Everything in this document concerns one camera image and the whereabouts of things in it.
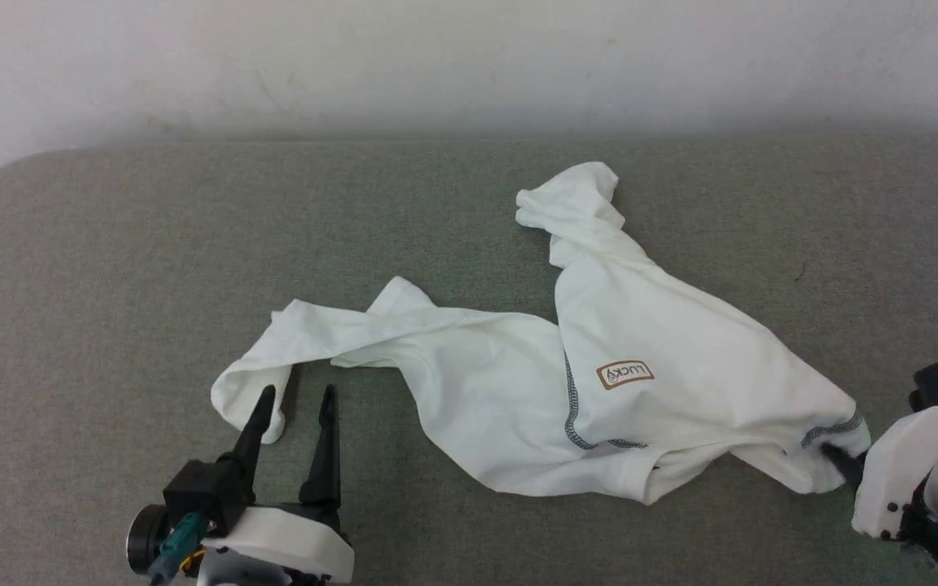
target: gray stitching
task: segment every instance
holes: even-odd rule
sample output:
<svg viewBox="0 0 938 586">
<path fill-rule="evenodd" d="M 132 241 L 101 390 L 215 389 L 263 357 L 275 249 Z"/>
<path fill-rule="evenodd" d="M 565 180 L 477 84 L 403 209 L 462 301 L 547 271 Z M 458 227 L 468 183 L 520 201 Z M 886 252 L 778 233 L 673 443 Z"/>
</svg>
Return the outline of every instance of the gray stitching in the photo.
<svg viewBox="0 0 938 586">
<path fill-rule="evenodd" d="M 574 374 L 570 371 L 570 360 L 567 359 L 567 355 L 563 355 L 563 363 L 567 365 L 567 397 L 570 400 L 570 412 L 567 414 L 567 421 L 563 424 L 563 431 L 566 431 L 567 438 L 570 441 L 574 442 L 578 448 L 581 449 L 596 449 L 599 448 L 598 443 L 589 443 L 584 441 L 580 435 L 577 434 L 577 430 L 574 429 L 574 422 L 577 420 L 577 385 L 574 383 Z M 625 439 L 611 439 L 607 440 L 607 443 L 610 445 L 616 446 L 616 448 L 646 448 L 645 443 L 637 443 L 633 441 L 628 441 Z"/>
<path fill-rule="evenodd" d="M 805 432 L 804 438 L 801 438 L 801 448 L 808 448 L 813 441 L 823 436 L 830 434 L 844 434 L 848 433 L 848 431 L 856 430 L 857 427 L 859 427 L 863 422 L 863 415 L 860 415 L 860 412 L 856 411 L 853 413 L 852 418 L 850 418 L 848 422 L 837 423 L 834 426 L 813 427 L 812 430 Z"/>
</svg>

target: gray couch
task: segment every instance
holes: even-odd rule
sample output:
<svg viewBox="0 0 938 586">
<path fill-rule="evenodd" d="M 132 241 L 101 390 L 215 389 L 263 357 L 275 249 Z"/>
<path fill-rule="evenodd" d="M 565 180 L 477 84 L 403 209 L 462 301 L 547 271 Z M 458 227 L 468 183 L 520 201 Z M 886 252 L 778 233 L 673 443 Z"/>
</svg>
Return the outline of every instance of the gray couch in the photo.
<svg viewBox="0 0 938 586">
<path fill-rule="evenodd" d="M 938 136 L 38 155 L 0 170 L 0 584 L 145 584 L 128 523 L 232 445 L 209 386 L 293 297 L 365 308 L 399 274 L 438 304 L 554 319 L 547 237 L 514 196 L 584 160 L 620 175 L 648 255 L 769 326 L 872 433 L 908 412 L 938 359 Z M 798 496 L 732 457 L 652 507 L 491 492 L 390 370 L 300 367 L 262 500 L 296 496 L 325 383 L 358 584 L 936 582 L 849 529 L 848 490 Z"/>
</svg>

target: robotic arm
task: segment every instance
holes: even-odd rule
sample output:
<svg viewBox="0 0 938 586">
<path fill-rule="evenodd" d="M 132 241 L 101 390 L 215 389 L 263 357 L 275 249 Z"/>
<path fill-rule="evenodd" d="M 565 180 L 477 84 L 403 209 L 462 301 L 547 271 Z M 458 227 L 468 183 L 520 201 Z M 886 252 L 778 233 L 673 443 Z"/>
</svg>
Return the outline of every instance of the robotic arm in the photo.
<svg viewBox="0 0 938 586">
<path fill-rule="evenodd" d="M 856 490 L 853 530 L 923 549 L 938 568 L 938 363 L 914 375 L 915 413 L 889 427 L 867 453 L 822 450 Z"/>
<path fill-rule="evenodd" d="M 349 583 L 353 548 L 342 533 L 338 394 L 329 385 L 299 503 L 258 504 L 252 490 L 261 438 L 276 390 L 263 390 L 234 449 L 216 462 L 190 460 L 147 505 L 126 541 L 129 567 L 166 586 L 180 571 L 198 586 L 310 586 Z"/>
</svg>

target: brown logo patch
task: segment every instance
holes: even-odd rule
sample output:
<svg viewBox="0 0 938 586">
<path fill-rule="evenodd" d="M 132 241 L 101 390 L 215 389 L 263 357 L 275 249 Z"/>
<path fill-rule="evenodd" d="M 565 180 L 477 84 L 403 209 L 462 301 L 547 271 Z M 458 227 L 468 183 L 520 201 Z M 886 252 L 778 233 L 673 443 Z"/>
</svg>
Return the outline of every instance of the brown logo patch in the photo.
<svg viewBox="0 0 938 586">
<path fill-rule="evenodd" d="M 641 360 L 621 360 L 596 368 L 599 382 L 607 390 L 620 387 L 633 381 L 649 381 L 654 374 Z"/>
</svg>

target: cable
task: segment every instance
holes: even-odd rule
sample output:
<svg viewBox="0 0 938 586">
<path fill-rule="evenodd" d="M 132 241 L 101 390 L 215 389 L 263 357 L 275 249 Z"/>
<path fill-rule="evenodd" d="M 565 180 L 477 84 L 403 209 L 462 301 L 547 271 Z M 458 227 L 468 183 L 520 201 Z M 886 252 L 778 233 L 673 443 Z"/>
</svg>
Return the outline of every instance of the cable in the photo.
<svg viewBox="0 0 938 586">
<path fill-rule="evenodd" d="M 186 574 L 187 571 L 191 569 L 191 564 L 194 563 L 194 560 L 205 555 L 205 548 L 198 549 L 197 552 L 191 553 L 190 556 L 186 556 L 186 560 L 183 560 L 182 564 L 179 564 L 179 570 Z"/>
</svg>

